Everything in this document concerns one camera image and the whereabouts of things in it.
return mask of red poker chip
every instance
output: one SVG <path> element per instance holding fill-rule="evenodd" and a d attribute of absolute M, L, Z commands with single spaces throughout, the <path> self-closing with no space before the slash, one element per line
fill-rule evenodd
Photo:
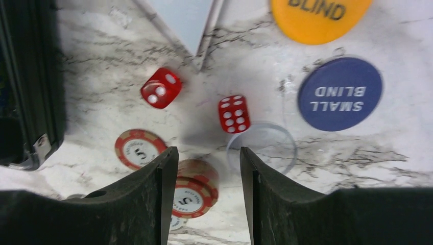
<path fill-rule="evenodd" d="M 122 133 L 114 146 L 119 160 L 127 167 L 138 170 L 163 153 L 167 146 L 152 132 L 131 129 Z"/>
<path fill-rule="evenodd" d="M 215 202 L 205 184 L 190 178 L 178 178 L 172 215 L 180 218 L 197 218 L 207 213 Z"/>

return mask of metal latch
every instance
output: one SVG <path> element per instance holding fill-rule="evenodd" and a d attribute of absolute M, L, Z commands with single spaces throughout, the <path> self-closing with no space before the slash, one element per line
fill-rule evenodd
<path fill-rule="evenodd" d="M 48 135 L 42 135 L 33 145 L 35 149 L 35 154 L 39 158 L 39 165 L 43 164 L 46 160 L 46 156 L 51 151 L 51 143 L 50 139 L 48 139 Z"/>

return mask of blue button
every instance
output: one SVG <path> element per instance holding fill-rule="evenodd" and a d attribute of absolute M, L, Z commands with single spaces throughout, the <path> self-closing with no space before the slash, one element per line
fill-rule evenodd
<path fill-rule="evenodd" d="M 298 95 L 299 110 L 313 127 L 339 131 L 359 124 L 376 107 L 382 79 L 370 63 L 339 58 L 314 70 Z"/>

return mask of poker chip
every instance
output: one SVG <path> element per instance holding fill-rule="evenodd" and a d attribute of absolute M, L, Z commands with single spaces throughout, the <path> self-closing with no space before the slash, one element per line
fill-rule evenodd
<path fill-rule="evenodd" d="M 163 153 L 167 146 L 154 133 L 143 129 L 131 129 L 116 140 L 116 155 L 127 167 L 138 170 Z"/>
<path fill-rule="evenodd" d="M 380 72 L 353 57 L 330 60 L 309 74 L 298 93 L 305 121 L 323 131 L 351 128 L 376 108 L 383 91 Z"/>
<path fill-rule="evenodd" d="M 172 214 L 180 218 L 204 215 L 218 201 L 218 183 L 218 172 L 207 162 L 179 162 Z"/>
<path fill-rule="evenodd" d="M 282 32 L 297 42 L 316 45 L 349 32 L 372 0 L 271 0 L 272 15 Z"/>
<path fill-rule="evenodd" d="M 184 218 L 179 218 L 172 215 L 172 219 L 170 220 L 170 231 L 176 231 L 182 228 L 188 220 Z"/>

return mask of yellow dealer button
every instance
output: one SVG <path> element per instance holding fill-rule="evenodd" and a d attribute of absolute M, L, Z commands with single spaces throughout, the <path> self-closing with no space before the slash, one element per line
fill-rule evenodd
<path fill-rule="evenodd" d="M 271 0 L 272 13 L 284 34 L 297 42 L 322 44 L 347 33 L 372 0 Z"/>

